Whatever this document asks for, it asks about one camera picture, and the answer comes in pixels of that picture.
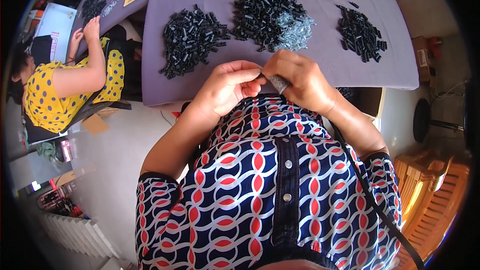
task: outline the black chair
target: black chair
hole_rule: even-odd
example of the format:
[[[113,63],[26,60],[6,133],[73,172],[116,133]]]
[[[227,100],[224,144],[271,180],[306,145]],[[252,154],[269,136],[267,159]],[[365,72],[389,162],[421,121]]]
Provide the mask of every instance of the black chair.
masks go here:
[[[106,42],[104,54],[105,54],[105,62],[108,62],[109,59],[109,48],[110,48],[110,41]],[[72,125],[75,123],[87,119],[88,117],[92,116],[99,111],[111,107],[121,110],[131,110],[132,106],[129,103],[123,103],[120,101],[103,101],[93,103],[93,100],[98,97],[98,95],[102,92],[102,89],[93,93],[85,102],[84,105],[80,108],[80,110],[72,117],[71,121],[68,125],[61,131],[61,133],[66,132]]]
[[[474,103],[474,86],[471,81],[465,83],[465,95],[463,100],[463,126],[457,123],[450,123],[432,119],[432,107],[427,99],[420,99],[417,102],[413,115],[413,137],[418,143],[423,143],[427,138],[430,126],[436,126],[453,131],[463,131],[465,148],[471,151],[475,147],[474,134],[470,131],[478,123],[475,113],[472,112],[477,105]]]

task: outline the gray cloth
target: gray cloth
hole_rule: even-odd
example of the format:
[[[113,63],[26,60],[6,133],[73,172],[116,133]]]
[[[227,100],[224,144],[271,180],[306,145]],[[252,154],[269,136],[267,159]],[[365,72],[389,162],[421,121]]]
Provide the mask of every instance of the gray cloth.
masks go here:
[[[71,33],[73,34],[77,29],[83,27],[84,18],[82,16],[82,5],[84,4],[85,0],[81,0],[80,4],[78,5],[77,9],[77,16],[75,18],[75,22],[73,23],[73,27],[71,28]],[[106,0],[107,7],[112,0]],[[123,6],[125,0],[118,0],[117,4],[113,7],[111,12],[105,16],[100,18],[100,35],[106,33],[109,29],[114,27],[115,25],[119,24],[120,21],[124,20],[128,16],[132,15],[133,13],[137,12],[141,8],[145,7],[148,3],[148,0],[135,0],[127,6]],[[87,50],[87,43],[85,40],[81,40],[80,45],[78,47],[77,58],[80,57],[85,51]]]
[[[198,3],[204,12],[214,12],[218,20],[234,28],[232,21],[234,0],[149,0],[142,48],[142,90],[143,103],[147,106],[161,105],[176,101],[191,100],[200,90],[212,69],[232,60],[249,60],[263,66],[272,56],[268,51],[257,52],[253,40],[227,40],[226,47],[217,53],[210,53],[210,63],[202,63],[195,71],[185,76],[167,80],[159,74],[165,64],[162,33],[169,17],[182,9],[193,9]],[[353,8],[349,1],[360,6],[359,11],[369,17],[388,43],[388,50],[380,51],[380,63],[371,60],[363,63],[352,51],[344,51],[341,35],[336,30],[340,10],[335,4]],[[320,66],[327,81],[333,87],[390,87],[413,90],[419,86],[417,65],[409,31],[396,0],[298,0],[315,20],[311,26],[312,38],[308,49],[298,51],[312,57]],[[268,84],[262,89],[274,93]]]

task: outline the patterned blouse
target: patterned blouse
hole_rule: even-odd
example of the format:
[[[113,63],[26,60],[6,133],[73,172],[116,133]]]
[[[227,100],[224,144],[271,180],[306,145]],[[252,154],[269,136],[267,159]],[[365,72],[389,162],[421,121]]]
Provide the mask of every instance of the patterned blouse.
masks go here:
[[[100,44],[105,47],[109,38],[101,38]],[[57,68],[84,68],[88,57],[75,66],[66,66],[62,62],[41,63],[28,79],[23,106],[33,125],[43,127],[51,132],[59,132],[67,127],[72,118],[93,93],[78,94],[59,98],[53,86],[52,76]],[[106,82],[93,103],[118,101],[123,89],[125,73],[123,56],[118,50],[110,50],[106,63]]]
[[[389,156],[362,162],[347,148],[377,204],[399,226]],[[137,198],[141,270],[257,268],[279,261],[277,249],[285,246],[306,250],[327,268],[379,270],[400,248],[321,116],[283,96],[243,100],[221,118],[180,183],[142,174]]]

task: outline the wooden chair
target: wooden chair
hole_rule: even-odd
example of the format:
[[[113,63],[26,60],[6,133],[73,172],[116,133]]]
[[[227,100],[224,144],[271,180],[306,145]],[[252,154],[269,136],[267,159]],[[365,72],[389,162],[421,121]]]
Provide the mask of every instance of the wooden chair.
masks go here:
[[[467,186],[470,168],[454,156],[438,159],[425,151],[416,157],[400,155],[394,161],[402,201],[402,234],[427,261],[446,236]],[[395,269],[416,269],[404,248]]]

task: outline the chair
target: chair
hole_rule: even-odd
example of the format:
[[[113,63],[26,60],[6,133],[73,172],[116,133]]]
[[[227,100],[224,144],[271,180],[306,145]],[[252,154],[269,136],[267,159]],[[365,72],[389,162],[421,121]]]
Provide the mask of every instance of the chair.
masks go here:
[[[423,261],[435,254],[447,235],[467,187],[470,168],[454,161],[439,159],[424,151],[415,157],[399,155],[394,168],[402,201],[402,234]],[[414,270],[413,260],[401,247],[398,270]]]
[[[109,59],[109,48],[110,48],[110,41],[107,41],[104,49],[105,54],[105,62]],[[104,101],[104,102],[97,102],[93,103],[93,100],[98,97],[98,95],[102,92],[102,89],[93,93],[85,102],[84,105],[80,108],[80,110],[72,117],[71,121],[68,125],[61,131],[61,133],[65,133],[72,125],[75,123],[87,119],[88,117],[92,116],[93,114],[107,108],[116,108],[121,110],[131,110],[132,106],[129,103],[123,103],[121,101]]]

